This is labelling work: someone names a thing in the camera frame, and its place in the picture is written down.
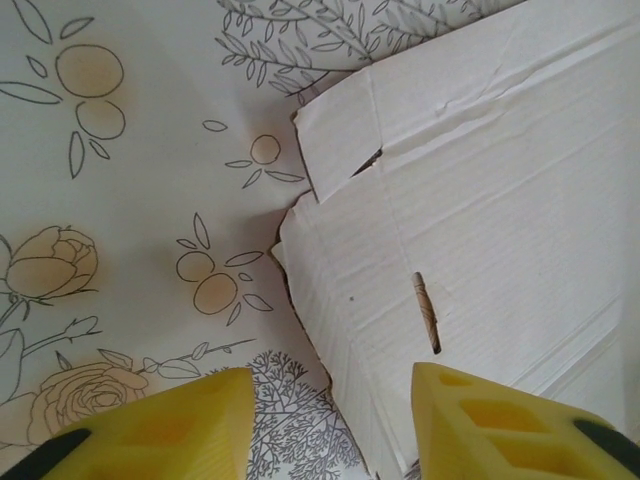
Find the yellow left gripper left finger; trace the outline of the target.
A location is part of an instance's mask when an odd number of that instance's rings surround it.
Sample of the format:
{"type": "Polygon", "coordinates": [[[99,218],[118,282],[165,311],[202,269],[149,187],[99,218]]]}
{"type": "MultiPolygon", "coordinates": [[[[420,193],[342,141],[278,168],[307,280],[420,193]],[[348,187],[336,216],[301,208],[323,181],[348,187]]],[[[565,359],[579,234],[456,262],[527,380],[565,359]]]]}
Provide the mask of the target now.
{"type": "Polygon", "coordinates": [[[76,422],[5,479],[244,479],[252,372],[230,368],[76,422]]]}

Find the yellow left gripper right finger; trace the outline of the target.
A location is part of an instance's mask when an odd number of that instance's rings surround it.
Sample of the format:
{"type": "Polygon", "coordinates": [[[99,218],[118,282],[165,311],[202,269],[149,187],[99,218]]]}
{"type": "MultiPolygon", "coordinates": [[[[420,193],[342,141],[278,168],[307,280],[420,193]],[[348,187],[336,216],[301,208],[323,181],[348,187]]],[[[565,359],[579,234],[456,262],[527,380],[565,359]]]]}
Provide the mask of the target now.
{"type": "Polygon", "coordinates": [[[425,479],[636,479],[639,447],[603,418],[436,363],[414,365],[425,479]]]}

